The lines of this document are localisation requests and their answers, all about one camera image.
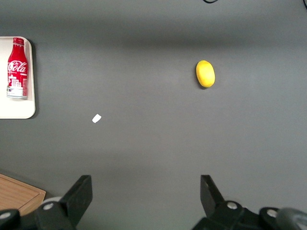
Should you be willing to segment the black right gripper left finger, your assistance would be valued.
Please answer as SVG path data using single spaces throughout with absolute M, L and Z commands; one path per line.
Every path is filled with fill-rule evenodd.
M 82 175 L 60 200 L 45 202 L 35 211 L 37 228 L 75 230 L 92 199 L 92 178 Z

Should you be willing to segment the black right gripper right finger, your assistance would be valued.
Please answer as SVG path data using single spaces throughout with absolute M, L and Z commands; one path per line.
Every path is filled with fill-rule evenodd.
M 193 227 L 194 230 L 233 230 L 244 216 L 243 207 L 224 200 L 209 175 L 201 176 L 200 198 L 206 217 Z

